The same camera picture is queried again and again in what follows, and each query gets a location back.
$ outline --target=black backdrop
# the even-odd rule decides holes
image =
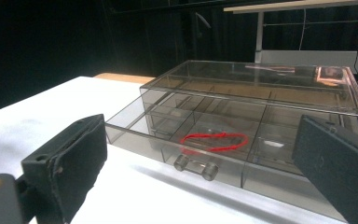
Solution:
[[[155,77],[188,59],[252,62],[257,14],[174,10],[199,2],[217,1],[0,1],[0,108],[78,76]],[[303,19],[304,10],[265,14],[266,24]],[[307,9],[309,22],[353,20],[358,6]],[[298,49],[301,35],[300,24],[266,26],[263,49]],[[358,50],[358,22],[307,24],[301,49]]]

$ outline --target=white tabletop surface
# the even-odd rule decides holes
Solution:
[[[78,77],[0,109],[0,173],[72,122],[105,120],[139,96],[141,84]],[[72,223],[340,223],[290,204],[108,145],[108,159]]]

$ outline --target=black device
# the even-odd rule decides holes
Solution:
[[[0,174],[0,223],[70,223],[106,159],[103,115],[74,122],[21,162],[17,180]]]
[[[295,165],[350,223],[358,223],[358,135],[328,120],[303,116]]]

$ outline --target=white desk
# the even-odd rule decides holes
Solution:
[[[111,118],[141,84],[78,77],[0,109],[0,173],[22,174],[21,160],[72,122]],[[108,159],[73,223],[340,223],[252,192],[178,172],[121,148]]]

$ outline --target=clear plastic organizer box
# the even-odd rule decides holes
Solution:
[[[358,134],[349,68],[187,61],[141,94],[106,122],[110,144],[343,219],[294,166],[292,151],[303,114]]]

